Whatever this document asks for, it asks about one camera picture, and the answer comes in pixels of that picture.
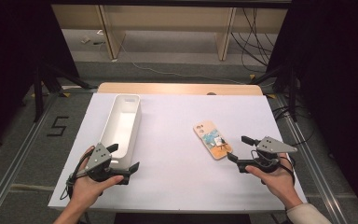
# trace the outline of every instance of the human hand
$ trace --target human hand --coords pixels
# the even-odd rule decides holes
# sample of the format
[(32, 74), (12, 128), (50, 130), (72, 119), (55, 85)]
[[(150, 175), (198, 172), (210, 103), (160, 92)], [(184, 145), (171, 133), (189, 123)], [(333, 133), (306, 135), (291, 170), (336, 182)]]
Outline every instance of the human hand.
[[(93, 149), (94, 147), (90, 147), (89, 149), (87, 149), (85, 154)], [(89, 158), (86, 158), (80, 165), (79, 170), (85, 169), (88, 161)], [(105, 189), (108, 189), (119, 183), (123, 178), (124, 176), (122, 175), (116, 175), (108, 178), (103, 182), (96, 182), (89, 178), (87, 175), (84, 177), (80, 177), (75, 182), (71, 202), (83, 205), (83, 209), (86, 210), (97, 201), (98, 197)]]
[[(279, 156), (286, 158), (284, 153), (281, 153)], [(288, 160), (281, 159), (281, 165), (292, 170)], [(295, 190), (292, 176), (283, 168), (279, 167), (276, 171), (269, 174), (252, 165), (246, 166), (245, 169), (250, 174), (259, 177), (267, 185), (269, 191), (281, 200), (286, 209), (302, 204)]]
[[(89, 147), (85, 154), (93, 149), (94, 147)], [(83, 170), (86, 167), (88, 161), (89, 158), (83, 160), (79, 166), (79, 170)], [(77, 223), (81, 215), (97, 201), (98, 197), (105, 189), (114, 186), (123, 179), (124, 176), (122, 175), (112, 176), (103, 182), (96, 182), (89, 178), (87, 175), (78, 178), (74, 184), (74, 191), (72, 193), (71, 201), (68, 203), (68, 205), (65, 207), (54, 223)]]

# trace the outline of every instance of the white plastic tray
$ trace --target white plastic tray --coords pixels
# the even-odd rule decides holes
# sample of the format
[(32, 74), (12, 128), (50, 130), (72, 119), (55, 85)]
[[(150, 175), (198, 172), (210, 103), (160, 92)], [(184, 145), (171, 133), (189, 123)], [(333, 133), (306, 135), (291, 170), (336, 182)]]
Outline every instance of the white plastic tray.
[(105, 147), (118, 144), (113, 152), (111, 167), (128, 169), (131, 166), (132, 152), (141, 121), (141, 100), (138, 95), (120, 94), (116, 96), (100, 142)]

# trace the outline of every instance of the cable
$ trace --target cable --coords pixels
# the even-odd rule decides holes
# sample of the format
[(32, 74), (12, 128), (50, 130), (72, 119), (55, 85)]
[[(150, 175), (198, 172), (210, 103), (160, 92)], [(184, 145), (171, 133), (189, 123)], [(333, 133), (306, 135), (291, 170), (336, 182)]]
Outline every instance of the cable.
[[(243, 39), (241, 33), (237, 33), (237, 35), (240, 36), (241, 40), (243, 40), (243, 42), (245, 42), (246, 45), (249, 45), (249, 46), (251, 46), (251, 47), (253, 47), (253, 48), (255, 48), (255, 49), (259, 49), (259, 48), (260, 48), (260, 47), (258, 47), (258, 46), (256, 46), (256, 45), (253, 45), (253, 44), (249, 43), (248, 40)], [(264, 49), (264, 50), (267, 51), (267, 52), (272, 52), (272, 50), (270, 50), (270, 49)]]
[(292, 144), (291, 146), (292, 146), (292, 147), (295, 147), (295, 146), (298, 146), (298, 145), (301, 145), (301, 144), (303, 144), (303, 143), (308, 142), (308, 141), (312, 138), (312, 136), (313, 136), (314, 133), (315, 133), (315, 128), (312, 127), (312, 132), (310, 133), (310, 136), (309, 136), (307, 139), (305, 139), (304, 141), (301, 141), (301, 142)]
[(261, 53), (261, 49), (263, 50), (263, 52), (264, 52), (264, 54), (266, 55), (266, 57), (269, 59), (269, 57), (267, 56), (267, 53), (265, 52), (265, 49), (264, 49), (263, 46), (261, 45), (261, 42), (260, 42), (260, 40), (258, 39), (258, 36), (257, 36), (257, 30), (256, 30), (256, 25), (255, 25), (256, 17), (257, 17), (257, 9), (254, 8), (254, 21), (253, 21), (253, 24), (251, 24), (251, 22), (249, 21), (249, 18), (248, 18), (248, 16), (247, 16), (247, 14), (246, 14), (244, 8), (242, 8), (242, 12), (243, 12), (243, 15), (245, 16), (246, 20), (248, 21), (249, 27), (251, 28), (250, 34), (253, 33), (254, 36), (255, 36), (255, 39), (256, 39), (256, 42), (257, 42), (257, 47), (258, 47), (258, 49), (259, 49), (259, 52), (260, 52), (260, 55), (261, 55), (263, 61), (265, 61), (265, 60), (264, 60), (263, 54)]
[[(295, 108), (306, 108), (306, 107), (304, 107), (302, 105), (296, 105)], [(283, 111), (281, 111), (281, 113), (275, 114), (276, 111), (281, 110), (281, 109), (283, 109)], [(290, 108), (289, 108), (288, 105), (282, 106), (282, 107), (279, 107), (279, 108), (276, 108), (276, 109), (272, 110), (272, 114), (274, 115), (275, 121), (278, 121), (278, 119), (290, 117), (291, 115), (284, 115), (284, 113), (288, 112), (289, 110), (290, 110)], [(303, 117), (305, 119), (310, 119), (309, 117), (301, 115), (299, 113), (295, 113), (295, 115)]]
[(292, 170), (290, 170), (289, 168), (287, 168), (286, 166), (282, 165), (279, 163), (279, 167), (283, 168), (283, 170), (287, 171), (287, 173), (289, 173), (289, 175), (292, 177), (293, 180), (293, 185), (296, 183), (296, 178), (295, 178), (295, 166), (289, 161), (289, 159), (285, 158), (285, 157), (280, 157), (281, 159), (287, 160), (290, 165), (292, 166)]
[(258, 58), (256, 58), (249, 50), (247, 50), (245, 47), (243, 47), (243, 46), (240, 44), (240, 42), (237, 40), (237, 38), (234, 36), (234, 34), (231, 33), (231, 35), (232, 35), (232, 37), (234, 38), (235, 42), (237, 42), (237, 44), (241, 47), (241, 49), (242, 49), (243, 51), (245, 51), (249, 56), (251, 56), (253, 59), (255, 59), (256, 61), (258, 61), (259, 63), (261, 63), (261, 64), (267, 66), (266, 63), (261, 62), (261, 60), (259, 60)]
[(76, 180), (78, 179), (78, 177), (76, 177), (76, 174), (80, 168), (80, 165), (83, 163), (83, 161), (90, 157), (92, 152), (94, 151), (94, 148), (92, 150), (90, 150), (89, 152), (87, 152), (86, 154), (83, 155), (83, 157), (80, 159), (79, 163), (77, 164), (74, 172), (71, 174), (71, 176), (68, 178), (68, 180), (66, 180), (66, 188), (63, 190), (62, 192), (62, 195), (60, 197), (60, 200), (63, 200), (65, 199), (66, 197), (69, 196), (69, 198), (72, 197), (72, 193), (73, 193), (73, 190), (74, 190), (74, 184), (76, 182)]
[(149, 67), (141, 67), (139, 65), (137, 65), (136, 63), (134, 63), (132, 61), (132, 58), (130, 56), (130, 54), (126, 51), (126, 49), (124, 48), (124, 46), (120, 43), (120, 46), (123, 48), (124, 52), (127, 54), (127, 56), (130, 58), (130, 61), (131, 63), (139, 68), (139, 69), (142, 69), (142, 70), (147, 70), (147, 71), (151, 71), (151, 72), (154, 72), (154, 73), (157, 73), (157, 74), (162, 74), (162, 75), (173, 75), (173, 76), (178, 76), (178, 77), (203, 77), (203, 78), (207, 78), (207, 79), (211, 79), (211, 80), (220, 80), (220, 81), (228, 81), (228, 82), (233, 82), (233, 83), (236, 83), (236, 84), (241, 84), (241, 85), (245, 85), (246, 83), (244, 82), (239, 82), (239, 81), (236, 81), (236, 80), (233, 80), (233, 79), (228, 79), (228, 78), (220, 78), (220, 77), (206, 77), (206, 76), (191, 76), (191, 75), (182, 75), (182, 74), (178, 74), (178, 73), (172, 73), (172, 72), (160, 72), (160, 71), (157, 71), (153, 68), (149, 68)]
[(98, 46), (98, 53), (100, 54), (101, 57), (104, 57), (101, 53), (101, 48), (102, 46), (106, 46), (105, 42), (94, 42), (92, 43), (92, 46)]
[(293, 169), (296, 167), (296, 160), (290, 154), (288, 154), (290, 161), (292, 162)]
[(243, 50), (242, 50), (242, 55), (241, 55), (241, 63), (242, 63), (242, 66), (248, 70), (248, 71), (251, 71), (251, 72), (257, 72), (257, 73), (265, 73), (266, 71), (257, 71), (257, 70), (254, 70), (254, 69), (251, 69), (251, 68), (248, 68), (245, 63), (243, 62)]
[[(256, 153), (259, 158), (263, 158), (263, 160), (268, 161), (269, 164), (268, 164), (268, 165), (264, 165), (263, 163), (257, 161), (257, 160), (255, 159), (254, 153)], [(261, 166), (261, 167), (269, 168), (269, 167), (271, 167), (271, 166), (273, 166), (273, 165), (276, 164), (276, 161), (268, 159), (267, 157), (265, 157), (262, 153), (260, 153), (260, 152), (257, 151), (257, 150), (252, 150), (252, 151), (251, 151), (251, 155), (252, 155), (252, 159), (255, 161), (255, 163), (257, 163), (257, 164), (258, 164), (259, 166)]]
[(269, 39), (269, 36), (267, 34), (264, 34), (267, 38), (267, 40), (269, 41), (269, 43), (271, 44), (272, 47), (275, 47), (274, 44), (272, 44), (272, 41)]
[(274, 222), (275, 224), (280, 224), (281, 222), (278, 221), (278, 219), (273, 215), (273, 214), (270, 214), (272, 219), (274, 219)]

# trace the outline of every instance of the phone case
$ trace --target phone case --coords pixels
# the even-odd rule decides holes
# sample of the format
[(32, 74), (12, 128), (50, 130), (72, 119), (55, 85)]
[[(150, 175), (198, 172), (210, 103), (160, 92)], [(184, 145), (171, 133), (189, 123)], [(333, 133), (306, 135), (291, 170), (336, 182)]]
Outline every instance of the phone case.
[(232, 152), (231, 145), (210, 120), (196, 124), (193, 129), (215, 160), (220, 160), (228, 152)]

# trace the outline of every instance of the sleeve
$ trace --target sleeve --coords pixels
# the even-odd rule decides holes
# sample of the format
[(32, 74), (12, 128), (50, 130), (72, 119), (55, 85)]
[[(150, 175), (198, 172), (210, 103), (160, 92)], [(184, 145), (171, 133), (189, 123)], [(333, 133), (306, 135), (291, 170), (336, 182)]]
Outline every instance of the sleeve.
[(287, 210), (287, 216), (294, 224), (327, 224), (331, 223), (310, 203), (302, 203)]

